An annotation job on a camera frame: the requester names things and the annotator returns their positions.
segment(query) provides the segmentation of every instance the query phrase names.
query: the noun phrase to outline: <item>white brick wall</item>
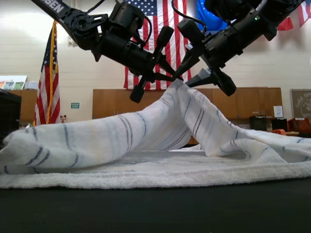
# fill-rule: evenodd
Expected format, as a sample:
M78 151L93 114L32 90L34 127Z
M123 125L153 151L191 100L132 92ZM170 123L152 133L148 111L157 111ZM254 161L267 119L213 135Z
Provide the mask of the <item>white brick wall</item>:
M87 10L97 0L77 0L77 7ZM188 9L195 15L195 0ZM110 13L114 0L106 0L94 14ZM244 54L227 63L225 72L237 86L281 87L284 113L292 117L291 88L311 88L311 21L301 29L293 14L295 29L279 32L271 42L260 38ZM30 0L0 1L0 75L28 75L38 81L52 19ZM94 88L122 88L124 68L102 57L98 63L89 51L67 46L67 34L58 27L58 59L61 87L61 112L68 121L88 120L92 116ZM192 68L196 74L206 67L200 62ZM70 109L80 102L80 110Z

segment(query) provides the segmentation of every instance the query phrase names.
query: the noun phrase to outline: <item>striped towel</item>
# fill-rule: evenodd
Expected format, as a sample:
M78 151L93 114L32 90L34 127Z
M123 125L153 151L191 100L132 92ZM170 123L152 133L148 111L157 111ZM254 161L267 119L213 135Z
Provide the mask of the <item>striped towel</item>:
M200 145L180 149L193 135ZM311 139L233 125L176 80L144 110L10 134L0 187L208 186L311 176Z

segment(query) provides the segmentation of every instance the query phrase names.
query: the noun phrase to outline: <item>black box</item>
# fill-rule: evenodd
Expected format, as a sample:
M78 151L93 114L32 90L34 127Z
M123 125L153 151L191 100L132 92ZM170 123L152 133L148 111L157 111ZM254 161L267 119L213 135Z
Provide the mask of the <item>black box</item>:
M249 121L252 130L267 131L266 116L251 116Z

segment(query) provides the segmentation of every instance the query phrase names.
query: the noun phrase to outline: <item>towel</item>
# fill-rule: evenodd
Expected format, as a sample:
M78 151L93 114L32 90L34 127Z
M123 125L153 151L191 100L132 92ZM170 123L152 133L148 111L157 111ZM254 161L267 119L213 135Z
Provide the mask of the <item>towel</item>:
M200 145L180 149L191 135ZM0 187L189 187L311 176L311 139L245 130L176 80L140 112L11 133Z

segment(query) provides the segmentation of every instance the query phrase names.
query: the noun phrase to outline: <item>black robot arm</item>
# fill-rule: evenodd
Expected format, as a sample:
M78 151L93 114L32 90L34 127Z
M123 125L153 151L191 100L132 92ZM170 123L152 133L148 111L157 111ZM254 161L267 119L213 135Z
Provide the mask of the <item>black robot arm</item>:
M191 42L186 56L177 69L178 76L199 62L201 57L208 65L187 84L190 87L214 84L228 96L236 91L231 78L221 71L225 63L264 35L272 40L278 25L294 11L303 0L206 0L205 7L225 21L236 21L217 34L204 34L191 20L183 20L178 28Z
M155 51L151 53L145 50L143 47L146 42L140 38L138 29L143 26L146 16L140 9L116 1L110 16L107 14L90 16L87 12L70 8L61 0L32 1L61 24L80 48L91 50L96 61L104 55L129 67L133 74L142 76L131 95L134 102L140 102L147 82L175 79L176 76L172 78L153 72L155 65L159 64L171 75L175 73L166 56L162 54L163 48L173 34L173 29L163 27L157 38Z

